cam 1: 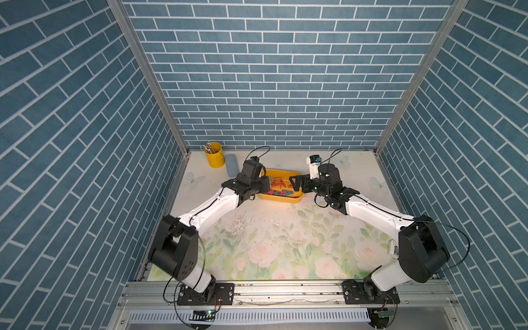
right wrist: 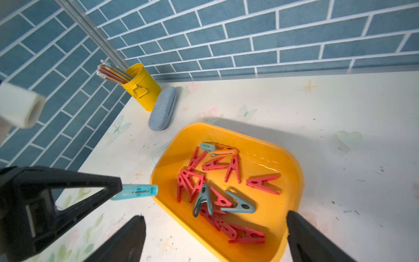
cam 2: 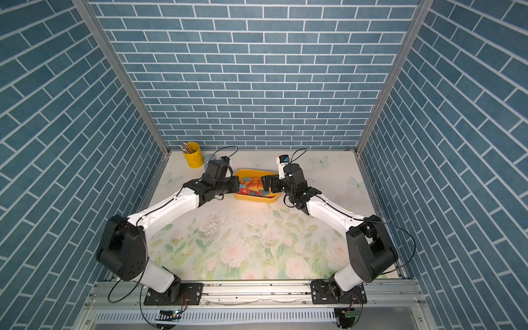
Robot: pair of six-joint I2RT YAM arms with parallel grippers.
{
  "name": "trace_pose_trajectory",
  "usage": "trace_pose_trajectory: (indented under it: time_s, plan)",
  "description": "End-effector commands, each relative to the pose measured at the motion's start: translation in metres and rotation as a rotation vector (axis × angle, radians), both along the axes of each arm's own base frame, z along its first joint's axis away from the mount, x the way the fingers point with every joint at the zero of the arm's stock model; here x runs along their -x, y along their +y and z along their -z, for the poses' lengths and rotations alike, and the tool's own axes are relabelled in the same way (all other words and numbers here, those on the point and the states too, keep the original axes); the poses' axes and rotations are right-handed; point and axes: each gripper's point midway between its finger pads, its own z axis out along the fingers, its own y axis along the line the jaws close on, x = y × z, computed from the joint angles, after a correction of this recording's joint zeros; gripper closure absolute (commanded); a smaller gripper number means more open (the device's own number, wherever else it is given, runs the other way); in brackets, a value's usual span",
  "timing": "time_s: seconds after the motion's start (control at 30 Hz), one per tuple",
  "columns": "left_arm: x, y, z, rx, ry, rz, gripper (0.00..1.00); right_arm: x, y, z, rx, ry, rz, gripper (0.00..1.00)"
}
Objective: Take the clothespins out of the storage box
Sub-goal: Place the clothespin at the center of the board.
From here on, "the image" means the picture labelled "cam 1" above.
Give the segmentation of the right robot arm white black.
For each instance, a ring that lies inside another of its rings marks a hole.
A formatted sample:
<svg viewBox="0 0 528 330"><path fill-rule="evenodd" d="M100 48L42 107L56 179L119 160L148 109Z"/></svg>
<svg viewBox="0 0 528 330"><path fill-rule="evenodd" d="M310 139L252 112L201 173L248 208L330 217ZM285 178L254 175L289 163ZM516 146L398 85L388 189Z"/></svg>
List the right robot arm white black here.
<svg viewBox="0 0 528 330"><path fill-rule="evenodd" d="M409 281L425 283L450 260L437 223L430 217L402 214L367 199L343 185L333 164L309 167L308 174L290 177L295 191L315 193L334 210L356 217L391 238L389 254L394 261L379 266L363 280L370 301Z"/></svg>

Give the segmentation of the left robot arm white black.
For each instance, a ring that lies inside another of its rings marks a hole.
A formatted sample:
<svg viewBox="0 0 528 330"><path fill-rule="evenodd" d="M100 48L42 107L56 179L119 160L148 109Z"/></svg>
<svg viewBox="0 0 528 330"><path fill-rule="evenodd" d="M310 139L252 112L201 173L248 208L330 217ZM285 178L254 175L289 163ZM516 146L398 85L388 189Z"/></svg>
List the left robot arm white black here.
<svg viewBox="0 0 528 330"><path fill-rule="evenodd" d="M210 199L187 213L168 214L161 220L148 260L191 289L199 300L208 302L213 297L216 279L198 261L202 235L224 215L269 189L270 180L259 158L247 159L238 176L222 183Z"/></svg>

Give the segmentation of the yellow plastic storage box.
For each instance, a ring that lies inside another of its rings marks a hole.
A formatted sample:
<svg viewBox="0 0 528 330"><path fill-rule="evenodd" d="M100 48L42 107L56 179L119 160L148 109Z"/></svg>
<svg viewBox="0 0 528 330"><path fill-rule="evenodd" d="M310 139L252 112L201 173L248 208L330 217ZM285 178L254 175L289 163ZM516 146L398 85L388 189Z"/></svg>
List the yellow plastic storage box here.
<svg viewBox="0 0 528 330"><path fill-rule="evenodd" d="M269 177L270 199L272 202L284 202L297 204L304 197L303 192L295 192L290 184L289 177L300 175L300 173L268 169L266 175Z"/></svg>

